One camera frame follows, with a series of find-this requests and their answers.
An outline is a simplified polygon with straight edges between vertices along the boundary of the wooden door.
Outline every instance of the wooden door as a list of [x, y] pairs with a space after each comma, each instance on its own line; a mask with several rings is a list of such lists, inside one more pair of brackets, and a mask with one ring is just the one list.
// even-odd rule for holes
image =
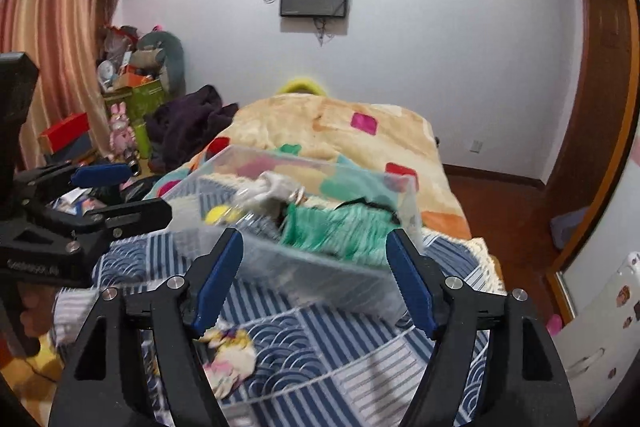
[[628, 1], [584, 0], [584, 19], [574, 110], [546, 189], [553, 216], [593, 201], [620, 134], [628, 95]]

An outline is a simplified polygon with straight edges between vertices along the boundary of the curtain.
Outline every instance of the curtain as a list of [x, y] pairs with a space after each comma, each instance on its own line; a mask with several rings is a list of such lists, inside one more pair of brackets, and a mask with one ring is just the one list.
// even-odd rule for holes
[[28, 169], [44, 163], [40, 133], [75, 112], [86, 112], [92, 141], [108, 151], [109, 129], [96, 78], [98, 29], [117, 0], [0, 0], [0, 52], [24, 51], [40, 68], [29, 116], [20, 131]]

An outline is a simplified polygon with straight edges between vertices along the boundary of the wooden door frame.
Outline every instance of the wooden door frame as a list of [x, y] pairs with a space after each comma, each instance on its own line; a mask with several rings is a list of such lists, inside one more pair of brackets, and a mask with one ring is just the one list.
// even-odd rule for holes
[[562, 145], [560, 147], [560, 151], [558, 152], [558, 158], [556, 158], [554, 168], [549, 175], [549, 179], [546, 181], [547, 188], [553, 187], [554, 183], [556, 182], [556, 177], [558, 176], [558, 172], [560, 171], [560, 166], [564, 159], [564, 155], [566, 154], [566, 150], [568, 149], [569, 137], [574, 133], [574, 129], [578, 123], [578, 113], [580, 112], [580, 103], [582, 102], [582, 95], [584, 93], [584, 77], [586, 76], [586, 68], [584, 67], [584, 65], [587, 63], [587, 58], [589, 56], [589, 9], [590, 0], [582, 0], [582, 55], [580, 56], [580, 73], [578, 74], [578, 86], [575, 90], [574, 107], [571, 110], [569, 123], [566, 126], [566, 131], [564, 132], [564, 139], [562, 140]]
[[[636, 137], [636, 128], [638, 126], [638, 115], [640, 112], [640, 93], [638, 88], [640, 86], [640, 30], [638, 28], [638, 0], [627, 0], [630, 20], [630, 33], [631, 33], [631, 68], [629, 73], [629, 86], [628, 95], [626, 98], [625, 112], [622, 118], [622, 125], [620, 127], [620, 133], [616, 140], [609, 166], [604, 174], [602, 183], [598, 188], [598, 191], [590, 204], [584, 219], [575, 229], [569, 242], [554, 263], [549, 267], [546, 272], [546, 279], [551, 286], [551, 291], [558, 302], [558, 307], [562, 315], [564, 323], [569, 323], [575, 318], [575, 311], [568, 295], [564, 283], [562, 282], [562, 274], [569, 265], [574, 261], [580, 250], [587, 242], [588, 238], [595, 230], [596, 226], [600, 222], [607, 205], [611, 200], [620, 176], [626, 166], [626, 160], [629, 156], [629, 151], [633, 145]], [[588, 34], [585, 33], [585, 48], [588, 42]], [[585, 58], [588, 49], [583, 49], [582, 53], [582, 67], [585, 65]], [[580, 83], [583, 78], [584, 71], [580, 68], [580, 80], [578, 81], [577, 97], [580, 94]]]

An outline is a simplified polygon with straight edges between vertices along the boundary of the wooden floor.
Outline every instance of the wooden floor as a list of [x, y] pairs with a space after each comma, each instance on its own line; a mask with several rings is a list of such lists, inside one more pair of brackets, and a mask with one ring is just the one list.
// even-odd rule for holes
[[523, 288], [546, 322], [556, 310], [545, 270], [559, 252], [551, 241], [543, 190], [526, 185], [448, 176], [474, 237], [484, 237], [500, 261], [507, 290]]

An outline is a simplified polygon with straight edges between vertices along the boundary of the stuffed animal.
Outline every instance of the stuffed animal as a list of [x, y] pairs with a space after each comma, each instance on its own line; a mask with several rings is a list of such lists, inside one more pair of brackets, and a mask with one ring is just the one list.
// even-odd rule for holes
[[126, 111], [127, 104], [124, 102], [120, 102], [120, 107], [116, 103], [111, 106], [111, 120], [109, 122], [109, 128], [111, 129], [109, 137], [110, 161], [126, 160], [131, 155], [135, 155], [138, 147], [136, 136], [129, 125]]

